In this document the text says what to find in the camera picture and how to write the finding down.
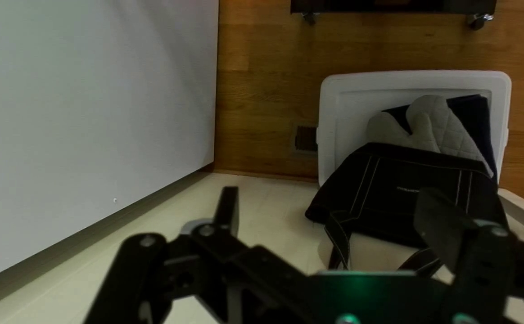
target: white wall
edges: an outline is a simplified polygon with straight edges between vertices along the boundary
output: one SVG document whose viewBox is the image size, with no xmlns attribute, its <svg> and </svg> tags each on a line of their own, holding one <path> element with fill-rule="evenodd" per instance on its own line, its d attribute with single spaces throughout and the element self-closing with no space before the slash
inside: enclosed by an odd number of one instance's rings
<svg viewBox="0 0 524 324">
<path fill-rule="evenodd" d="M 212 162 L 216 25 L 216 0 L 0 0 L 0 270 Z"/>
</svg>

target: black cloth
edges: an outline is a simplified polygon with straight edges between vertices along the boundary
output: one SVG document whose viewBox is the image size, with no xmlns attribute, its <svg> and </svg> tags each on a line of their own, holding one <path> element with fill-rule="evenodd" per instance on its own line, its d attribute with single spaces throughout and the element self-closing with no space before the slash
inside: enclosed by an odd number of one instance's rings
<svg viewBox="0 0 524 324">
<path fill-rule="evenodd" d="M 506 225 L 497 183 L 482 162 L 389 144 L 365 144 L 326 180 L 306 218 L 326 225 L 329 268 L 347 266 L 349 234 L 425 246 L 412 227 L 419 189 L 432 187 L 468 216 Z"/>
<path fill-rule="evenodd" d="M 446 104 L 473 138 L 489 169 L 497 174 L 488 99 L 480 95 L 462 95 L 446 99 Z M 385 111 L 389 111 L 399 126 L 410 133 L 410 126 L 405 117 L 407 106 L 398 106 Z"/>
</svg>

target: power outlet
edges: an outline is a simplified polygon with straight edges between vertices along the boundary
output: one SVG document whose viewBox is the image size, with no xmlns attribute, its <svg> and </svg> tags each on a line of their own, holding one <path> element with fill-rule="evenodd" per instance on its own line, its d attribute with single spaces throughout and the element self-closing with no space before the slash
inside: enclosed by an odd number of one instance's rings
<svg viewBox="0 0 524 324">
<path fill-rule="evenodd" d="M 317 128 L 315 126 L 297 126 L 295 129 L 295 151 L 317 153 Z"/>
</svg>

